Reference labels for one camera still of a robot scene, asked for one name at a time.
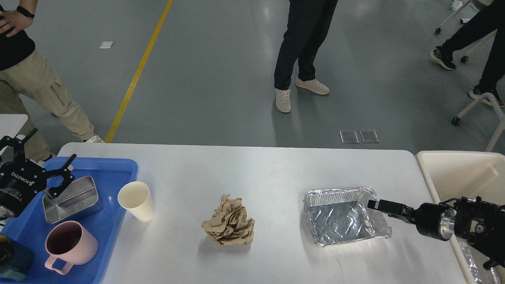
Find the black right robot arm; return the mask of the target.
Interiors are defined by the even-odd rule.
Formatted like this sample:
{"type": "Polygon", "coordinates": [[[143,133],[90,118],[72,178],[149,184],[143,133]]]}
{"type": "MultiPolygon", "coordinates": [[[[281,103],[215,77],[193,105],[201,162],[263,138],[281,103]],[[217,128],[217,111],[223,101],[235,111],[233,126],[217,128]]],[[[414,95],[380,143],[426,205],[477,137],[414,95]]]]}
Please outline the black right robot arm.
{"type": "Polygon", "coordinates": [[[446,201],[422,203],[418,209],[380,199],[368,200],[367,207],[389,217],[415,225],[418,233],[433,239],[448,241],[456,236],[479,251],[488,261],[485,270],[505,266],[504,206],[462,196],[446,201]]]}

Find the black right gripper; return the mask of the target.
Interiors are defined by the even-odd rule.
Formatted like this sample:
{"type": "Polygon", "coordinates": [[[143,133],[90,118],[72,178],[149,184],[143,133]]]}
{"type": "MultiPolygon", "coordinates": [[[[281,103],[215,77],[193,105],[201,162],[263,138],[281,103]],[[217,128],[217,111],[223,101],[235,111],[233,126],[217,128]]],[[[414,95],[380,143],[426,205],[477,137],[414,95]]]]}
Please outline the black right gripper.
{"type": "Polygon", "coordinates": [[[368,200],[367,208],[405,223],[415,224],[418,233],[426,237],[448,241],[454,234],[456,214],[453,209],[444,205],[422,203],[414,210],[401,203],[380,199],[368,200]]]}

